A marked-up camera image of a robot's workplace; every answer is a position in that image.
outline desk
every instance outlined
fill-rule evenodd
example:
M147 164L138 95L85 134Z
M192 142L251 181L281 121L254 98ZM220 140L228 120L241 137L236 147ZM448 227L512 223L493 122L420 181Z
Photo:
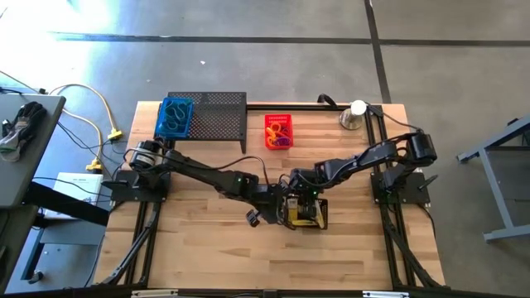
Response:
M32 182L42 155L51 139L55 125L59 121L66 99L62 96L42 94L2 94L0 95L0 121L14 120L20 107L31 101L42 104L46 115L38 125L35 137L22 153L20 161L7 162L0 159L0 248L6 252L0 260L0 293L3 293L9 282L17 259L24 247L27 235L34 224L38 206L72 215L78 219L105 225L108 211L92 204L72 199ZM22 279L30 279L39 260L44 243L39 233L31 251Z
M38 133L31 140L28 148L22 153L22 158L17 162L7 162L0 159L0 246L7 248L5 262L2 264L0 277L0 293L3 293L9 282L9 277L15 266L17 259L24 247L26 237L30 227L33 225L38 207L22 206L31 179L35 175L36 168L41 162L42 155L51 138L51 134L59 120L60 112L65 105L65 98L62 96L47 96L33 94L2 94L0 95L0 121L8 119L12 121L17 115L20 107L31 101L42 104L46 110L46 115L42 119Z
M128 147L152 139L159 102L139 102ZM383 105L399 121L407 116L401 104ZM269 151L263 140L263 115L290 113L295 146ZM313 167L316 161L345 158L368 146L365 129L346 131L340 112L248 111L247 153L265 160L269 179L276 180L293 167ZM408 132L386 121L389 137ZM209 166L242 156L233 142L177 142L184 155ZM232 169L252 172L263 179L261 164L243 161ZM171 175L171 189L161 209L153 253L150 288L224 289L391 289L387 253L379 208L372 203L369 173L362 171L327 190L329 228L291 231L262 223L248 226L245 203L222 199L212 187L182 175ZM95 281L102 281L128 250L138 203L125 203L109 218ZM429 218L416 205L403 205L411 250L431 276L444 283ZM135 280L141 271L139 254ZM400 276L405 274L397 253Z

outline yellow connector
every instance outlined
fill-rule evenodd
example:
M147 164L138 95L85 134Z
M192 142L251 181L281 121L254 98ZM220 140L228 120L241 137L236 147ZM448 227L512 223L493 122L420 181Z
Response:
M113 128L113 130L107 136L107 139L109 139L109 140L118 140L122 136L123 136L122 131L119 131L119 130L116 130L116 129Z
M85 169L87 171L93 171L93 170L102 170L103 167L101 166L101 164L99 163L97 159L94 159L92 163L90 163L89 165L86 165Z

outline concrete floor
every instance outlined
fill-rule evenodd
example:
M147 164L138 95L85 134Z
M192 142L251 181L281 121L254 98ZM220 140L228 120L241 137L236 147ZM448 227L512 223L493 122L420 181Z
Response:
M525 0L373 0L373 7L381 38L530 39ZM125 133L138 100L161 100L168 91L235 90L249 101L300 102L327 93L341 102L381 102L372 46L58 42L45 31L369 38L362 0L18 1L0 19L0 36L12 41L0 49L0 65L47 89L75 81L93 86ZM483 241L482 232L502 221L480 162L462 166L455 155L530 111L530 49L384 46L382 52L393 103L406 105L409 121L432 135L439 155L426 172L440 175L430 186L431 212L447 285L528 296L530 238ZM64 95L68 109L110 130L93 94L73 88ZM61 121L89 145L97 142L91 127L65 115ZM37 174L82 172L91 159L56 131ZM82 286L91 264L73 267L72 260L93 258L93 244L46 246L38 265L45 280L19 281L19 262L8 291Z

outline metal mesh grid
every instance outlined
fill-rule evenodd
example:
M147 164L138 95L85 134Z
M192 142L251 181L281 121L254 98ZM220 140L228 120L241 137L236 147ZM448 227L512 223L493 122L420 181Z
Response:
M245 92L170 92L168 97L193 99L193 117L187 140L233 140L246 138Z

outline gray metal frame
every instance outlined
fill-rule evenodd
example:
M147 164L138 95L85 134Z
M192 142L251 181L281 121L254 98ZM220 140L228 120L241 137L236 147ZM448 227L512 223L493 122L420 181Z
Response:
M472 150L459 154L456 159L460 163L466 163L469 159L480 156L484 171L488 177L489 185L494 193L495 202L499 208L500 216L503 219L504 228L494 230L484 234L484 240L489 243L495 239L511 238L523 235L530 235L530 224L522 226L513 226L510 213L504 201L503 193L499 187L499 181L495 176L494 169L488 157L487 150L492 147L498 147L516 136L522 135L530 130L530 114L509 124L501 133L490 138L488 141L481 143Z

